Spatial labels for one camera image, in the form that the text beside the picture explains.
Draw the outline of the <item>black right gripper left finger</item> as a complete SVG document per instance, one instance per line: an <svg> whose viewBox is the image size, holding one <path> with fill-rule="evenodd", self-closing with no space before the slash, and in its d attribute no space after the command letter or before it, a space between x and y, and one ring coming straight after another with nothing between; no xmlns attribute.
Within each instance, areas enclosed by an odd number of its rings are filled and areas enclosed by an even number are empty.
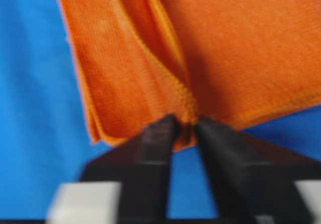
<svg viewBox="0 0 321 224"><path fill-rule="evenodd" d="M76 182L61 184L47 223L164 223L172 148L173 115L88 162Z"/></svg>

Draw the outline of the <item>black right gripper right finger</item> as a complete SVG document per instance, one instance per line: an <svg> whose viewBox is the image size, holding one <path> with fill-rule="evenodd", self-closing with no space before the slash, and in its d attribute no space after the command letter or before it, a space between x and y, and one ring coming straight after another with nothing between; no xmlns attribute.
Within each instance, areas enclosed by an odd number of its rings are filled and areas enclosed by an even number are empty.
<svg viewBox="0 0 321 224"><path fill-rule="evenodd" d="M320 161L206 117L195 132L224 220L320 223Z"/></svg>

